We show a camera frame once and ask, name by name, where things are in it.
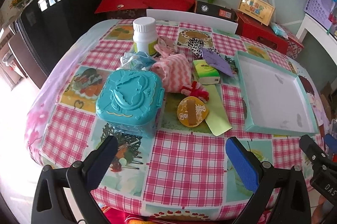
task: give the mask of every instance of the light green paper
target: light green paper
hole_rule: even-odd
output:
[[[226,110],[223,107],[222,99],[220,98],[215,85],[204,85],[204,88],[208,91],[210,98],[206,104],[209,112],[205,121],[213,135],[220,136],[232,129],[233,126],[230,125]]]

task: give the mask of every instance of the white plastic bottle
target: white plastic bottle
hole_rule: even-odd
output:
[[[154,45],[158,43],[156,20],[152,17],[141,17],[134,20],[134,51],[144,51],[155,56]]]

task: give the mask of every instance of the black box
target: black box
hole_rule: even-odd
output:
[[[231,22],[235,22],[236,18],[236,14],[233,10],[203,1],[196,2],[194,12],[220,19],[225,19]]]

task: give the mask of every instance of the person's hand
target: person's hand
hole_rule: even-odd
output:
[[[320,224],[323,220],[323,203],[326,201],[326,198],[324,196],[320,196],[318,199],[318,205],[315,209],[315,211],[312,214],[311,217],[311,224]]]

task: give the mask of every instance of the black and white spotted fabric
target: black and white spotted fabric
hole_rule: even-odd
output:
[[[205,43],[203,42],[203,40],[198,39],[198,38],[189,38],[187,40],[187,46],[188,48],[191,50],[191,52],[193,52],[193,54],[195,55],[196,58],[198,59],[202,59],[203,58],[203,53],[201,51],[201,48],[205,45]],[[210,51],[215,52],[216,54],[220,53],[218,52],[218,50],[216,50],[215,48],[208,48]]]

